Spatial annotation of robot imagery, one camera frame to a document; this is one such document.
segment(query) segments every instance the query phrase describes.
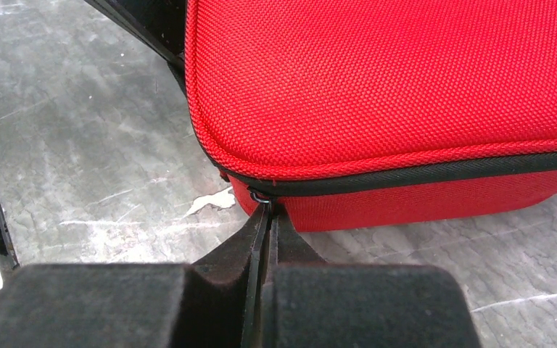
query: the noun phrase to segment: red fabric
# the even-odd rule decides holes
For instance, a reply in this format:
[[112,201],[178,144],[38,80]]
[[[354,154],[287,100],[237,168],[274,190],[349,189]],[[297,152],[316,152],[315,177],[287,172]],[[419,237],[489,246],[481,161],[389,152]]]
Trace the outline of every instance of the red fabric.
[[[251,214],[257,206],[247,186],[231,178]],[[281,199],[300,232],[330,231],[427,220],[463,218],[528,207],[557,194],[557,171],[426,183],[415,186]]]
[[305,180],[557,152],[557,0],[190,0],[193,126]]

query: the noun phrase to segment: concrete floor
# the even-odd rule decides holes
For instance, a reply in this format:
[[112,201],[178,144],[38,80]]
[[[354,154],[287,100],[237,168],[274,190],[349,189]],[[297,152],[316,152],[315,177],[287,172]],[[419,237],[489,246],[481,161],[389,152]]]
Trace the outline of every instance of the concrete floor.
[[[0,199],[22,264],[195,261],[247,218],[227,188],[150,49],[82,0],[0,0]],[[557,196],[305,238],[333,262],[449,270],[485,347],[557,347]]]

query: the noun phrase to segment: zipper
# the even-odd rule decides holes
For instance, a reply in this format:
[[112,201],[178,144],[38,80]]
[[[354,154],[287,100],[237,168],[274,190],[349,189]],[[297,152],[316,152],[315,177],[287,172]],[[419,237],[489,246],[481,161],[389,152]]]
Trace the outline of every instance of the zipper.
[[249,186],[251,198],[266,203],[267,199],[282,196],[326,196],[353,192],[388,189],[466,179],[489,178],[503,175],[538,173],[557,170],[557,152],[523,154],[503,157],[468,159],[463,161],[421,165],[379,172],[348,175],[338,178],[305,181],[259,180],[235,173],[211,161],[224,175]]

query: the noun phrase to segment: zipper pull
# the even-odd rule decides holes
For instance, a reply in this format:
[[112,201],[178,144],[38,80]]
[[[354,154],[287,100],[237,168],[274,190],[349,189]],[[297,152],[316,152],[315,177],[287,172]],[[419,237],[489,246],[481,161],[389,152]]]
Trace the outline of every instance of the zipper pull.
[[249,187],[249,192],[251,193],[251,199],[259,204],[269,204],[271,207],[276,203],[278,197],[269,196],[267,194],[262,194],[261,192]]

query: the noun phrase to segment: floor scratch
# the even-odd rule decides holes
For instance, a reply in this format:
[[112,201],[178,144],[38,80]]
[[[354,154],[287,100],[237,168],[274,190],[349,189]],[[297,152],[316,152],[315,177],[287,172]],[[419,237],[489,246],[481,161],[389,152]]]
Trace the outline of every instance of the floor scratch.
[[118,220],[116,220],[116,222],[119,223],[120,221],[122,221],[127,215],[129,215],[129,214],[130,214],[131,212],[133,212],[134,210],[138,209],[138,207],[139,207],[140,205],[141,205],[141,204],[138,204],[138,205],[136,205],[135,207],[129,209],[129,211],[126,212],[125,214],[123,214],[123,216],[119,217]]
[[120,195],[122,195],[122,194],[128,194],[128,193],[131,192],[131,191],[133,191],[132,188],[130,188],[130,189],[128,189],[128,190],[125,190],[125,191],[122,191],[122,192],[119,192],[119,193],[117,193],[117,194],[110,194],[109,196],[104,197],[104,198],[100,199],[100,200],[97,201],[97,202],[88,203],[86,206],[88,207],[89,205],[100,204],[100,203],[103,203],[103,202],[107,201],[108,199],[112,199],[112,198],[114,198],[114,197],[118,197],[118,196],[120,196]]
[[1,121],[1,120],[5,120],[6,118],[11,117],[11,116],[13,116],[13,115],[16,115],[16,114],[18,114],[18,113],[20,113],[20,112],[24,112],[24,111],[30,110],[30,109],[32,109],[32,108],[34,108],[34,107],[37,107],[38,105],[43,104],[43,103],[45,103],[45,102],[47,102],[47,101],[49,101],[49,100],[50,100],[50,98],[45,98],[45,99],[42,100],[42,101],[39,101],[39,102],[37,102],[37,103],[35,103],[35,104],[33,104],[33,105],[30,105],[29,107],[23,107],[23,108],[20,108],[20,109],[18,109],[18,110],[15,110],[15,111],[13,111],[13,112],[10,112],[9,114],[7,114],[7,115],[5,115],[5,116],[0,117],[0,121]]
[[133,221],[130,223],[120,223],[118,221],[106,221],[106,220],[98,220],[98,221],[83,221],[83,220],[68,220],[62,221],[59,223],[59,226],[66,226],[66,225],[87,225],[87,226],[131,226],[131,225],[139,225],[141,222]]
[[548,301],[549,299],[555,299],[556,297],[557,294],[546,294],[546,295],[537,295],[533,297],[525,297],[523,299],[510,299],[508,301],[495,302],[483,307],[475,308],[474,310],[471,311],[471,313],[477,313],[483,310],[488,310],[490,308],[500,307],[505,305],[516,305],[518,303],[528,302],[528,301]]

